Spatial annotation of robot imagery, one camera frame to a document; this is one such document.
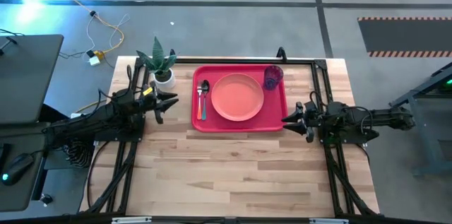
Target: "fork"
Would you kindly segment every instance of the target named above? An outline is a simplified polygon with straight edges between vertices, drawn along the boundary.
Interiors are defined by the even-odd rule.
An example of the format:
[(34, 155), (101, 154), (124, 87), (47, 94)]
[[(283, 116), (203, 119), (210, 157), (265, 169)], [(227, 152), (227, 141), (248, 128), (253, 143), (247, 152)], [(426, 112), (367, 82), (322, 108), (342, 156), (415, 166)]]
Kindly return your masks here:
[(201, 93), (203, 92), (202, 85), (203, 81), (198, 81), (198, 85), (196, 86), (196, 89), (198, 91), (198, 115), (196, 116), (197, 119), (201, 119)]

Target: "black floor mat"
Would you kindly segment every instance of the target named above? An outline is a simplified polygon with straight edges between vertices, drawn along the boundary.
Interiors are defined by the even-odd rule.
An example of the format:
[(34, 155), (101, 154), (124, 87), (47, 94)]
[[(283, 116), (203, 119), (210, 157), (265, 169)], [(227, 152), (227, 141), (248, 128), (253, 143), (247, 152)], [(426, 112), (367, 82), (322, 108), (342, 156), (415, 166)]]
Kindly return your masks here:
[(370, 57), (452, 55), (452, 17), (365, 17), (358, 23)]

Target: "white pot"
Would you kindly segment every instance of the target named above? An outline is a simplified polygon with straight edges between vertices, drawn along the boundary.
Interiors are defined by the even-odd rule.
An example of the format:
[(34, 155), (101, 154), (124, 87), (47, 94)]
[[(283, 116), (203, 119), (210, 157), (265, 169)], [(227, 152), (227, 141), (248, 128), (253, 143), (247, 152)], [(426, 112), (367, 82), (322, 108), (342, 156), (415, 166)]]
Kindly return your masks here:
[(166, 82), (159, 82), (155, 78), (155, 74), (153, 73), (153, 80), (158, 88), (171, 89), (176, 85), (176, 77), (174, 76), (174, 71), (172, 69), (169, 70), (171, 71), (171, 78), (169, 78)]

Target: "plant leaf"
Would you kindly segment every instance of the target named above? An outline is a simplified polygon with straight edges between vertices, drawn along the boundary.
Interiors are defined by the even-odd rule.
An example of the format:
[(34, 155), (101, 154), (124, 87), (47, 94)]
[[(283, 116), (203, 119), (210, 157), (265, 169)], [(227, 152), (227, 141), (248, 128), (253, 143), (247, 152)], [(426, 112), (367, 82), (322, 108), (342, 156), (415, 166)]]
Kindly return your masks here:
[(165, 61), (165, 64), (163, 64), (162, 70), (168, 71), (176, 63), (176, 59), (177, 59), (176, 55), (170, 55), (168, 59)]
[(157, 37), (154, 37), (153, 46), (153, 63), (156, 70), (161, 69), (161, 66), (165, 62), (165, 56), (163, 54), (163, 48)]
[(149, 56), (147, 56), (145, 53), (140, 52), (138, 50), (136, 50), (136, 53), (138, 54), (138, 57), (140, 57), (140, 60), (146, 65), (146, 68), (149, 71), (155, 70), (153, 60)]

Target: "red tray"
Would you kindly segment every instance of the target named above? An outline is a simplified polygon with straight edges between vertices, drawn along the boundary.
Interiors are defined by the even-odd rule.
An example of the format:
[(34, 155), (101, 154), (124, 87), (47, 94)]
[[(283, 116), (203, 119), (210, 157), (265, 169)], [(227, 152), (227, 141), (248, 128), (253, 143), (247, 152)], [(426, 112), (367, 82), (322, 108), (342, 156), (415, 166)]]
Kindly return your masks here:
[(198, 112), (198, 92), (196, 82), (207, 79), (210, 90), (223, 76), (230, 73), (244, 73), (263, 85), (263, 71), (270, 65), (215, 65), (201, 66), (193, 75), (193, 94), (191, 101), (191, 123), (193, 127), (202, 132), (250, 132), (250, 131), (278, 131), (283, 128), (283, 117), (287, 116), (287, 103), (285, 101), (284, 80), (281, 80), (275, 90), (263, 88), (263, 106), (259, 113), (246, 121), (233, 122), (220, 116), (212, 106), (209, 92), (206, 99), (207, 120), (196, 118)]

